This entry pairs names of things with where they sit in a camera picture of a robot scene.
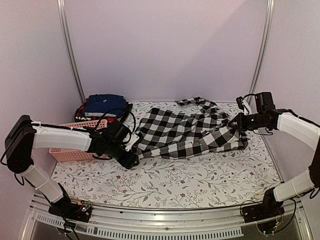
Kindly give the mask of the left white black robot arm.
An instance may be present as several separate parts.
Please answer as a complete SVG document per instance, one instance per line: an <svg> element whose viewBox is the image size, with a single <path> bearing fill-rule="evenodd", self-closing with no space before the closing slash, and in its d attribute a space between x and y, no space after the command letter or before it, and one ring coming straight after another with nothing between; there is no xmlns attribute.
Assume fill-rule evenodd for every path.
<svg viewBox="0 0 320 240"><path fill-rule="evenodd" d="M22 115L5 138L0 162L16 176L21 176L22 185L27 182L44 196L50 214L87 223L92 214L91 204L71 200L62 184L35 164L33 151L67 149L93 154L97 159L105 155L108 160L114 159L130 170L140 163L132 151L138 140L139 137L118 120L101 128L71 127L33 121L29 115Z"/></svg>

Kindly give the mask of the black white checkered cloth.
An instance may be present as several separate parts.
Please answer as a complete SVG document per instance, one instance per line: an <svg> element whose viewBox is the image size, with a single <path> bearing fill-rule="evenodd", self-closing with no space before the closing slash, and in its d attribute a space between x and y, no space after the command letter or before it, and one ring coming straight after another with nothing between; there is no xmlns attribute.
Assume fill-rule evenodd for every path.
<svg viewBox="0 0 320 240"><path fill-rule="evenodd" d="M246 133L230 127L230 115L215 102L195 97L177 101L177 105L193 105L198 112L151 108L135 131L139 140L132 151L140 159L186 159L247 147Z"/></svg>

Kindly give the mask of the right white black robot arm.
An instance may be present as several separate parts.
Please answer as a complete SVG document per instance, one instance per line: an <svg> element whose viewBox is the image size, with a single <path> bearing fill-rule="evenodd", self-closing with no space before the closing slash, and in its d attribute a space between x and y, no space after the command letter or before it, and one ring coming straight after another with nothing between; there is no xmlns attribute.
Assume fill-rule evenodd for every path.
<svg viewBox="0 0 320 240"><path fill-rule="evenodd" d="M228 126L239 131L254 131L265 129L267 135L272 131L279 131L295 138L309 147L311 153L307 155L307 163L301 163L301 156L297 150L290 147L286 159L303 168L303 171L280 185L267 190L261 203L240 209L246 223L264 220L284 214L283 203L294 200L295 197L310 195L313 199L320 192L320 126L319 124L296 114L292 109L276 108L271 92L253 93L256 113L245 96L236 99L241 110Z"/></svg>

